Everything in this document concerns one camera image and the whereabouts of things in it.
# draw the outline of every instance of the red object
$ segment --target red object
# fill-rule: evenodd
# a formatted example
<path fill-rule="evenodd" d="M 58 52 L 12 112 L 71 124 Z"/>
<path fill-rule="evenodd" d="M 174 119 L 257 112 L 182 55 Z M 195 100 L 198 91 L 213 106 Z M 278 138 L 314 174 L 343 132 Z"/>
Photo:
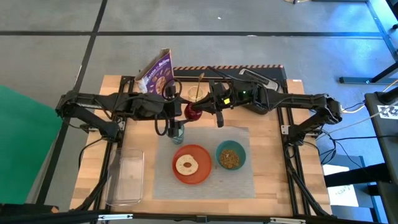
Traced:
<path fill-rule="evenodd" d="M 182 175 L 175 168 L 177 159 L 183 155 L 191 155 L 198 163 L 198 170 L 192 175 Z M 206 149 L 201 146 L 191 144 L 181 147 L 173 158 L 173 172 L 178 180 L 185 184 L 200 184 L 207 179 L 211 172 L 211 157 Z"/>
<path fill-rule="evenodd" d="M 197 121 L 201 117 L 202 111 L 192 109 L 192 103 L 189 103 L 184 110 L 184 115 L 189 120 Z"/>

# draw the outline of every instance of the green fabric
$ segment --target green fabric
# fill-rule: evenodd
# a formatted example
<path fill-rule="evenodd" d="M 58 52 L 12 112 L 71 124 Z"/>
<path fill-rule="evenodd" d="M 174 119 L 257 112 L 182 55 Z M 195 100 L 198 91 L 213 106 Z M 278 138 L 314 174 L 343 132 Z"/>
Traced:
<path fill-rule="evenodd" d="M 0 85 L 0 203 L 26 201 L 61 123 L 51 107 Z"/>

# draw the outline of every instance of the orange plate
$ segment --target orange plate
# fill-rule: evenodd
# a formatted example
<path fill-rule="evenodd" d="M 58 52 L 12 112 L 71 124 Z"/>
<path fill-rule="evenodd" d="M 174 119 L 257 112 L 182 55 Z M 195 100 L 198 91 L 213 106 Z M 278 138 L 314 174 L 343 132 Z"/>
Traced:
<path fill-rule="evenodd" d="M 175 168 L 177 159 L 183 155 L 191 155 L 198 162 L 198 170 L 192 175 L 182 175 Z M 178 180 L 185 184 L 200 184 L 206 180 L 211 172 L 211 157 L 206 149 L 191 144 L 181 147 L 173 158 L 173 172 Z"/>

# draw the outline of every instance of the blue bowl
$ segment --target blue bowl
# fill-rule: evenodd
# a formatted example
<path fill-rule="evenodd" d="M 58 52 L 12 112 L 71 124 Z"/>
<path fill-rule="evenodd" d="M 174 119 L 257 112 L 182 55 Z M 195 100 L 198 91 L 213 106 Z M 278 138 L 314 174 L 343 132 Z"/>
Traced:
<path fill-rule="evenodd" d="M 225 149 L 229 149 L 229 150 L 233 150 L 234 152 L 237 153 L 237 155 L 239 156 L 239 166 L 232 168 L 232 169 L 228 169 L 225 168 L 221 165 L 220 163 L 220 155 L 221 153 L 225 150 Z M 240 145 L 238 142 L 236 141 L 232 141 L 232 140 L 228 140 L 228 141 L 223 141 L 216 150 L 216 160 L 218 165 L 220 165 L 222 168 L 227 169 L 227 170 L 237 170 L 239 168 L 241 168 L 244 164 L 244 162 L 246 161 L 246 152 L 244 151 L 242 145 Z"/>

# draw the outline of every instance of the clear plastic container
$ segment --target clear plastic container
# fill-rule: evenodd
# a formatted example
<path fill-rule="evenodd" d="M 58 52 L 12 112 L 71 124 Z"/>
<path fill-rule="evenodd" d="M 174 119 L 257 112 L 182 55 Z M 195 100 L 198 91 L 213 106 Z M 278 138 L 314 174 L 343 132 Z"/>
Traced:
<path fill-rule="evenodd" d="M 110 206 L 131 206 L 142 199 L 144 152 L 137 149 L 116 149 L 108 165 L 105 203 Z"/>

